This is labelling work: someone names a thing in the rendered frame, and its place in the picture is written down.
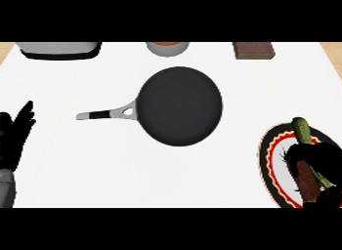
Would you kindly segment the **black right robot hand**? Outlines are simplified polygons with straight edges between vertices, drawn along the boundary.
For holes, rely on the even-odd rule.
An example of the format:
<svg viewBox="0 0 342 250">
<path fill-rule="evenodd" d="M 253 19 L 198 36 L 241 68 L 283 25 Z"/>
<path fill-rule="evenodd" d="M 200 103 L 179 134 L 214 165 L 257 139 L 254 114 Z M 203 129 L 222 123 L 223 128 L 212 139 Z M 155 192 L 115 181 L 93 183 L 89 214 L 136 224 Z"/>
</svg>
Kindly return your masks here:
<svg viewBox="0 0 342 250">
<path fill-rule="evenodd" d="M 291 145 L 284 153 L 284 161 L 293 179 L 299 177 L 297 162 L 305 160 L 321 176 L 331 182 L 328 189 L 320 188 L 315 202 L 305 202 L 306 209 L 334 209 L 342 204 L 342 149 L 328 143 Z"/>
</svg>

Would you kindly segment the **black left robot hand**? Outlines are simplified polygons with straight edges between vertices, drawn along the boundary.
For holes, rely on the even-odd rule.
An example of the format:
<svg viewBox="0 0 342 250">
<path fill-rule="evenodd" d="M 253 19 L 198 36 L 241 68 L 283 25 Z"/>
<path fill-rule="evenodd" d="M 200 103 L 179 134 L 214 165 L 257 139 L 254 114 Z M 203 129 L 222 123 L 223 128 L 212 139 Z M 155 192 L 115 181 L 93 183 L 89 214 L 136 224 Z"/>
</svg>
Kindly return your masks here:
<svg viewBox="0 0 342 250">
<path fill-rule="evenodd" d="M 7 112 L 0 112 L 0 170 L 18 169 L 34 123 L 32 101 L 22 107 L 16 119 Z"/>
</svg>

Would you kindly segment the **brown sweet potato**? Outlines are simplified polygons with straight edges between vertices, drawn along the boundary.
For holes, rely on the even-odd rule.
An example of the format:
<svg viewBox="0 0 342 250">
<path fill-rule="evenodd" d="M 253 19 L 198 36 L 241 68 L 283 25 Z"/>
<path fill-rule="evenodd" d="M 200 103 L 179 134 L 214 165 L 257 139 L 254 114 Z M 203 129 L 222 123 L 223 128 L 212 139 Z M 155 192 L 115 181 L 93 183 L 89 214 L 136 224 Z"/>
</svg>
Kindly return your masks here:
<svg viewBox="0 0 342 250">
<path fill-rule="evenodd" d="M 320 185 L 305 160 L 297 162 L 299 177 L 294 179 L 305 202 L 315 202 L 320 196 Z"/>
</svg>

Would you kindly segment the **black red patterned plate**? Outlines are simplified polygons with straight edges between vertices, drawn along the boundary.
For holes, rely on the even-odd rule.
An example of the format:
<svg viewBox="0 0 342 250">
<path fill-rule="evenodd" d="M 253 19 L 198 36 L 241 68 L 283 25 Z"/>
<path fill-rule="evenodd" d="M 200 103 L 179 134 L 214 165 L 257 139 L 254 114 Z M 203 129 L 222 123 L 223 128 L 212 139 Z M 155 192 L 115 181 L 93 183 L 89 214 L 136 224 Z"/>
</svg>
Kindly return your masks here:
<svg viewBox="0 0 342 250">
<path fill-rule="evenodd" d="M 272 201 L 281 208 L 302 208 L 303 198 L 291 177 L 284 153 L 297 143 L 290 123 L 275 125 L 265 133 L 259 143 L 259 175 Z"/>
</svg>

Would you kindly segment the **dark grey frying pan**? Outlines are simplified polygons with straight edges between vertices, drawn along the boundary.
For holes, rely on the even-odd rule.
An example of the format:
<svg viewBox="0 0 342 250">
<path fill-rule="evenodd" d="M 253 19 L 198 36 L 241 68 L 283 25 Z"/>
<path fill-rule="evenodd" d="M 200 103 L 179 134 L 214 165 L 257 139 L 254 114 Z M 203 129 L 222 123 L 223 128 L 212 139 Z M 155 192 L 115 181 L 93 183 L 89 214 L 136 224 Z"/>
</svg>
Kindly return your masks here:
<svg viewBox="0 0 342 250">
<path fill-rule="evenodd" d="M 158 142 L 169 146 L 191 146 L 213 133 L 222 110 L 222 95 L 210 77 L 191 67 L 175 66 L 148 78 L 129 104 L 83 112 L 77 119 L 136 120 Z"/>
</svg>

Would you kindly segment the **green cucumber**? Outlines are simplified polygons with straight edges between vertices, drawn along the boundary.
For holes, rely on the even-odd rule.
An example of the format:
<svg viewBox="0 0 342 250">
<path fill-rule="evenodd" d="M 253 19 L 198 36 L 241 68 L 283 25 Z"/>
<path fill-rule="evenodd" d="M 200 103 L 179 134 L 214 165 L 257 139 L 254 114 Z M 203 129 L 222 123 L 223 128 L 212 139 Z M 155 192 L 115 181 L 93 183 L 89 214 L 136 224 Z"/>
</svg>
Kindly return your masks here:
<svg viewBox="0 0 342 250">
<path fill-rule="evenodd" d="M 300 144 L 309 145 L 312 143 L 312 133 L 311 127 L 306 119 L 303 117 L 294 117 L 291 121 L 291 126 L 294 130 L 294 135 L 297 142 Z M 314 177 L 318 182 L 318 186 L 323 189 L 328 189 L 331 187 L 331 182 L 321 176 L 321 174 L 312 169 Z"/>
</svg>

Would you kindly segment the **grey and black appliance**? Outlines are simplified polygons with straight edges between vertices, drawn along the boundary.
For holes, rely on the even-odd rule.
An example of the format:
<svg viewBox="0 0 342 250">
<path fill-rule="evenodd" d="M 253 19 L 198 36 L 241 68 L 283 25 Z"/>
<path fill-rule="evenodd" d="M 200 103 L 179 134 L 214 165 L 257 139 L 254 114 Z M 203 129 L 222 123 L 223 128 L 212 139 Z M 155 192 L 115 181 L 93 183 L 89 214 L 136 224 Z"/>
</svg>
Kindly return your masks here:
<svg viewBox="0 0 342 250">
<path fill-rule="evenodd" d="M 98 56 L 101 42 L 18 42 L 28 59 L 46 61 L 86 60 Z"/>
</svg>

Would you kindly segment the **brown rectangular block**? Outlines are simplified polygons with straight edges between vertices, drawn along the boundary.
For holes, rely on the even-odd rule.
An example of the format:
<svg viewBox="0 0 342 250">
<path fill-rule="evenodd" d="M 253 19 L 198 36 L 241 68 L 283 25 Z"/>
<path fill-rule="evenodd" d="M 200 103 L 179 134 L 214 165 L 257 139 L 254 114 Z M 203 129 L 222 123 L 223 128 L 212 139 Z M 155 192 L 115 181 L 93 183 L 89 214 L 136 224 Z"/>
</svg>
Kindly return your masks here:
<svg viewBox="0 0 342 250">
<path fill-rule="evenodd" d="M 275 56 L 269 42 L 234 42 L 232 45 L 238 60 L 271 60 Z"/>
</svg>

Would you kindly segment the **grey cup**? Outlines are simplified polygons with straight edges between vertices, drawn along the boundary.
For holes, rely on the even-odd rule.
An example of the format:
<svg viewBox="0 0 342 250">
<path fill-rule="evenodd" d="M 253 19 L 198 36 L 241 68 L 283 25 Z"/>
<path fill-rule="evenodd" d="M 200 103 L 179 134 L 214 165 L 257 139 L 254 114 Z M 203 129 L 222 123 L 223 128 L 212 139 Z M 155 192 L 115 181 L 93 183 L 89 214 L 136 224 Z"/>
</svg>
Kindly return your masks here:
<svg viewBox="0 0 342 250">
<path fill-rule="evenodd" d="M 149 51 L 160 57 L 176 57 L 179 56 L 188 49 L 189 43 L 188 42 L 179 42 L 176 44 L 157 44 L 154 42 L 145 43 Z"/>
</svg>

